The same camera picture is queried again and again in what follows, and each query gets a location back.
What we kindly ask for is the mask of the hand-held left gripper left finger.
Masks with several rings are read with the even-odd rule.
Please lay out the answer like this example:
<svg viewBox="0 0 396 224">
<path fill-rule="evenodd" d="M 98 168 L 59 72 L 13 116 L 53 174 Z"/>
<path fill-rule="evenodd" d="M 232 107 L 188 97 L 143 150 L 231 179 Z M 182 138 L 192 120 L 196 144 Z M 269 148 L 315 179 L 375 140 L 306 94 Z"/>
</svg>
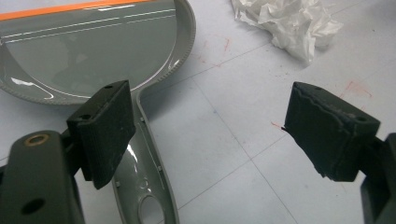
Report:
<svg viewBox="0 0 396 224">
<path fill-rule="evenodd" d="M 67 120 L 67 126 L 84 155 L 84 177 L 101 189 L 112 179 L 135 134 L 129 82 L 104 86 Z"/>
</svg>

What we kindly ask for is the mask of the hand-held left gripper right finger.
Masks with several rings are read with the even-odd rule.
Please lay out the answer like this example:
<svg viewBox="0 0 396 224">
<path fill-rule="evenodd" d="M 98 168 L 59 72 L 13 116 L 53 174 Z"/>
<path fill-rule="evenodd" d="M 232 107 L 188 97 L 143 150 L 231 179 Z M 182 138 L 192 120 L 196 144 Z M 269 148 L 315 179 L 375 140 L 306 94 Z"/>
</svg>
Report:
<svg viewBox="0 0 396 224">
<path fill-rule="evenodd" d="M 295 82 L 284 130 L 333 181 L 352 182 L 361 150 L 374 142 L 380 121 L 320 87 Z"/>
</svg>

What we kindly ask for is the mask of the grey plastic dustpan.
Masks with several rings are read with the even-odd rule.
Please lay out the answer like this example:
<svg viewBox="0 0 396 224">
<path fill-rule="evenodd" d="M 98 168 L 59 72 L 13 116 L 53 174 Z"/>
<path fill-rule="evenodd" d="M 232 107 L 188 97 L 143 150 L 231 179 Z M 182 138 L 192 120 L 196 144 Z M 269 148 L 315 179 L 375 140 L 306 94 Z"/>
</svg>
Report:
<svg viewBox="0 0 396 224">
<path fill-rule="evenodd" d="M 195 33 L 188 0 L 88 0 L 0 13 L 1 90 L 76 112 L 104 86 L 129 82 L 135 134 L 108 183 L 124 224 L 144 224 L 148 200 L 164 224 L 179 223 L 140 98 L 186 61 Z M 68 126 L 18 139 L 0 167 L 0 224 L 84 224 L 75 180 L 83 162 Z"/>
</svg>

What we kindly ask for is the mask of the crumpled white paper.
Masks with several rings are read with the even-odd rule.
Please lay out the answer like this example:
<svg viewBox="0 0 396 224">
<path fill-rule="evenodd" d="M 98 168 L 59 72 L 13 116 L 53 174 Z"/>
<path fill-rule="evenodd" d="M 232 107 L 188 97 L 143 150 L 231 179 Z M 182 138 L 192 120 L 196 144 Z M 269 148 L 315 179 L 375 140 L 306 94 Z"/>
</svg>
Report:
<svg viewBox="0 0 396 224">
<path fill-rule="evenodd" d="M 327 48 L 343 23 L 321 0 L 231 0 L 238 21 L 268 31 L 275 47 L 311 64 L 316 48 Z"/>
</svg>

